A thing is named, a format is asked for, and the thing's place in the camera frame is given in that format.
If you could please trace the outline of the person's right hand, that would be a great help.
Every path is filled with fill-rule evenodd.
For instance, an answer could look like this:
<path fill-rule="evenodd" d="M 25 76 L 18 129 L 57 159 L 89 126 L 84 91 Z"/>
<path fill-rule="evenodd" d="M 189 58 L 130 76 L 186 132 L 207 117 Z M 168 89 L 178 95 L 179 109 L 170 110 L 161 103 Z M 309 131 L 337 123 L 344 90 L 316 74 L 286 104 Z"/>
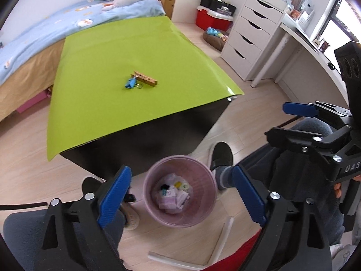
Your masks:
<path fill-rule="evenodd" d="M 361 175 L 357 175 L 354 178 L 352 178 L 356 182 L 361 182 Z M 335 184 L 334 187 L 335 196 L 337 199 L 341 198 L 341 183 Z"/>

